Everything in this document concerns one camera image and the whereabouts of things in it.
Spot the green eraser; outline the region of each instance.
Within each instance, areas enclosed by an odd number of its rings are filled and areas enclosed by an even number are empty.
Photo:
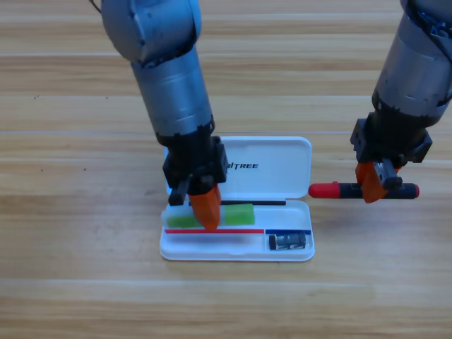
[[[254,216],[254,207],[252,203],[221,206],[220,225],[240,226],[254,225],[256,218]],[[178,217],[168,217],[167,226],[169,228],[197,228],[203,227],[195,218],[193,212],[189,215]]]
[[[225,206],[223,216],[226,226],[254,225],[256,222],[252,203],[227,205]]]
[[[202,227],[196,220],[194,215],[186,215],[184,217],[169,217],[167,219],[169,228],[195,228]]]

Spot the red pen cap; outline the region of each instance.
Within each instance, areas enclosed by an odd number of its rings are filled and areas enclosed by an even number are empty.
[[[340,187],[338,182],[329,182],[327,184],[312,184],[309,187],[308,192],[312,198],[320,199],[340,198]]]

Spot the wooden table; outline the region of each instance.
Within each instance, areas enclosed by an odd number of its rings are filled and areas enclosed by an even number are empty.
[[[349,143],[397,0],[202,0],[218,133],[297,135],[311,182],[353,181]],[[416,201],[320,201],[307,263],[178,263],[131,69],[87,1],[0,1],[0,336],[451,338],[452,116],[402,173]]]

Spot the blue stripe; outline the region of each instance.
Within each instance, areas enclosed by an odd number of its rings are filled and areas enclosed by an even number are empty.
[[[312,234],[312,231],[310,230],[266,230],[266,234],[276,234],[276,235],[294,234],[300,232],[304,232],[305,235]]]

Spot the red and black pen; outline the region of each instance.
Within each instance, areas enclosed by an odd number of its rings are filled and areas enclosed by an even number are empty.
[[[418,185],[402,184],[399,189],[389,191],[383,199],[416,199],[420,194]],[[312,184],[309,195],[320,199],[362,199],[360,184],[331,182],[327,184]]]

